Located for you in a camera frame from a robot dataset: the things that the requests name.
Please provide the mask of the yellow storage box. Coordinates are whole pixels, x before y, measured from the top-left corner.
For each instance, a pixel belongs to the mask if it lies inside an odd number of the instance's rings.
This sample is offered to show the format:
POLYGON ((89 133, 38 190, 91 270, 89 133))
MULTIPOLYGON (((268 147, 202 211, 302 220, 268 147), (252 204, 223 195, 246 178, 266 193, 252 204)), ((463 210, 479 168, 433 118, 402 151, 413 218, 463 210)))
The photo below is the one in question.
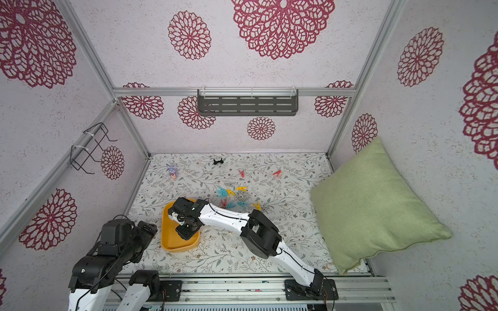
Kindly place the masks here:
POLYGON ((174 201, 170 201, 163 209, 162 216, 162 233, 161 245, 162 248, 171 253, 180 253, 196 248, 200 244, 200 232, 198 231, 189 240, 184 240, 176 232, 178 224, 169 219, 168 209, 171 208, 174 201))

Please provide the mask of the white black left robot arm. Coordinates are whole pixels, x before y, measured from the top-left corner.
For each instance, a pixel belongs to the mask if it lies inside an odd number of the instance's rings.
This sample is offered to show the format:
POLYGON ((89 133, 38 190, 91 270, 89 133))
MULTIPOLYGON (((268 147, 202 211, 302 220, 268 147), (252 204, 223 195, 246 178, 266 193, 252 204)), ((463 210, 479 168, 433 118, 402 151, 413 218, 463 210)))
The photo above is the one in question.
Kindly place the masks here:
MULTIPOLYGON (((157 225, 113 219, 103 225, 92 249, 72 269, 69 310, 103 310, 116 277, 129 263, 140 262, 158 232, 157 225)), ((138 270, 130 278, 118 310, 145 310, 150 299, 162 297, 159 273, 138 270)))

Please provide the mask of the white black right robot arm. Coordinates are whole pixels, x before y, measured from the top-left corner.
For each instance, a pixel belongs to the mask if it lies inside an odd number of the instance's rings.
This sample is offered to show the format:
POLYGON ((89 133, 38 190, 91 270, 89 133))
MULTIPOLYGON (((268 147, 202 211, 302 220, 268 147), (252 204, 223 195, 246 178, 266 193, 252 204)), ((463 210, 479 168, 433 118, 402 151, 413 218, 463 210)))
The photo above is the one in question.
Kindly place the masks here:
POLYGON ((298 258, 286 245, 277 226, 263 212, 255 209, 251 213, 238 213, 206 200, 192 202, 178 198, 167 214, 178 224, 175 230, 185 241, 203 226, 228 230, 238 235, 253 255, 275 262, 290 273, 297 283, 297 293, 316 300, 328 296, 323 273, 298 258))

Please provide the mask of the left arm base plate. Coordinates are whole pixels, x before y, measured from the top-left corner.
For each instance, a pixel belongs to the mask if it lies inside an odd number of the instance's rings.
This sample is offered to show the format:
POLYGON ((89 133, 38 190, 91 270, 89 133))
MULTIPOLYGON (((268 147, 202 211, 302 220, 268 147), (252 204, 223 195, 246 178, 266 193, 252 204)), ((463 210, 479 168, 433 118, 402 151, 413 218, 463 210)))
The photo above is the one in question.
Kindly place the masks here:
POLYGON ((157 295, 152 299, 156 302, 179 302, 183 282, 179 280, 160 281, 157 295))

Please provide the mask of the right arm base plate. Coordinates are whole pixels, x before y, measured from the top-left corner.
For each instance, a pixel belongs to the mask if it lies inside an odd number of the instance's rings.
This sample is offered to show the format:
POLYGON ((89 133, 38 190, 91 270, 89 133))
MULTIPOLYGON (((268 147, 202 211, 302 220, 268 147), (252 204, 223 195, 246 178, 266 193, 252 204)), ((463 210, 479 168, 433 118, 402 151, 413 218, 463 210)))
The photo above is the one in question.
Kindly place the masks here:
POLYGON ((299 285, 295 280, 287 279, 284 281, 285 297, 288 301, 336 301, 338 291, 333 280, 324 279, 322 284, 317 286, 316 291, 312 287, 299 285))

